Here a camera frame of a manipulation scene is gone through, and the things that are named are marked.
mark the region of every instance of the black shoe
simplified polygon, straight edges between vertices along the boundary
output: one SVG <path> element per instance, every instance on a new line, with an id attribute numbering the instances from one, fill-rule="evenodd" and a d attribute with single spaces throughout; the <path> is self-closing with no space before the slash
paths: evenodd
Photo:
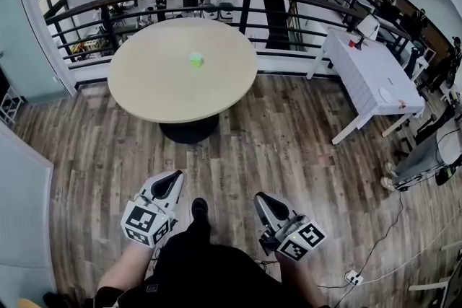
<path id="1" fill-rule="evenodd" d="M 193 218 L 196 219 L 197 216 L 205 216 L 207 219 L 209 212 L 209 206 L 207 202 L 202 198 L 196 198 L 193 200 L 193 205 L 191 206 L 191 213 L 193 214 Z"/>

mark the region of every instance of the white cable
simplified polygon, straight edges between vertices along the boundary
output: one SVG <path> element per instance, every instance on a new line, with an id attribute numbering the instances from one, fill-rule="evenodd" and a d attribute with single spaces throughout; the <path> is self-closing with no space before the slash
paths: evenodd
<path id="1" fill-rule="evenodd" d="M 416 254 L 414 257 L 412 257 L 412 258 L 411 258 L 410 260 L 408 260 L 407 262 L 405 262 L 405 263 L 403 263 L 402 265 L 400 265 L 398 268 L 395 268 L 394 270 L 392 270 L 390 273 L 387 273 L 386 275 L 383 275 L 383 276 L 381 276 L 381 277 L 379 277 L 379 278 L 376 278 L 376 279 L 374 279 L 374 280 L 363 282 L 363 283 L 361 283 L 360 286 L 365 285 L 366 283 L 371 283 L 371 282 L 379 281 L 379 280 L 381 280 L 382 278 L 385 278 L 385 277 L 387 277 L 387 276 L 389 276 L 389 275 L 392 275 L 392 274 L 395 273 L 397 270 L 399 270 L 400 268 L 404 267 L 406 264 L 408 264 L 409 262 L 411 262 L 413 259 L 419 257 L 419 255 L 421 255 L 425 250 L 427 250 L 427 249 L 430 247 L 430 245 L 433 244 L 433 243 L 436 241 L 436 239 L 437 239 L 438 237 L 440 237 L 440 235 L 449 227 L 449 225 L 451 224 L 451 222 L 454 220 L 454 218 L 457 216 L 457 214 L 459 213 L 459 211 L 460 211 L 461 209 L 462 209 L 462 207 L 460 207 L 460 208 L 454 213 L 453 218 L 450 219 L 450 221 L 448 222 L 448 224 L 446 224 L 446 226 L 444 227 L 444 229 L 442 229 L 441 232 L 440 232 L 438 235 L 436 235 L 436 237 L 435 237 L 424 249 L 422 249 L 418 254 Z"/>

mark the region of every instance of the white table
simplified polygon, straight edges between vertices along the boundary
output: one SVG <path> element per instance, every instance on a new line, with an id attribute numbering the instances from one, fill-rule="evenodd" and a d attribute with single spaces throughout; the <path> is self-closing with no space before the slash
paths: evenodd
<path id="1" fill-rule="evenodd" d="M 338 144 L 355 128 L 363 127 L 374 115 L 403 115 L 382 133 L 385 137 L 413 114 L 423 111 L 425 105 L 415 84 L 383 44 L 366 40 L 362 50 L 357 50 L 349 47 L 350 40 L 358 41 L 359 36 L 330 29 L 314 68 L 307 74 L 311 79 L 327 54 L 357 109 L 358 116 L 332 140 L 332 144 Z"/>
<path id="2" fill-rule="evenodd" d="M 199 52 L 202 66 L 191 65 Z M 204 18 L 156 23 L 129 38 L 115 53 L 108 84 L 127 112 L 161 125 L 174 141 L 193 144 L 218 124 L 218 113 L 252 86 L 257 55 L 237 29 Z"/>

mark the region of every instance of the power strip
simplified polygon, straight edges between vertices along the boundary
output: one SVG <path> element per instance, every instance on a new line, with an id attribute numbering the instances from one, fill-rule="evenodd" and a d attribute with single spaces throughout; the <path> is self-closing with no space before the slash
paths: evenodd
<path id="1" fill-rule="evenodd" d="M 345 273 L 345 280 L 350 285 L 357 286 L 357 285 L 361 285 L 364 278 L 360 274 L 358 274 L 356 271 L 351 270 Z"/>

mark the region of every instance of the black table base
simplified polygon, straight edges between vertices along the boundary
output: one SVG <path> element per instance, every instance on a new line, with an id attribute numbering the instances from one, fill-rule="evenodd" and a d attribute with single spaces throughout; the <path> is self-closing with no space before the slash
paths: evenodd
<path id="1" fill-rule="evenodd" d="M 170 140 L 180 144 L 196 144 L 208 138 L 217 128 L 219 116 L 186 123 L 160 123 L 160 129 Z"/>

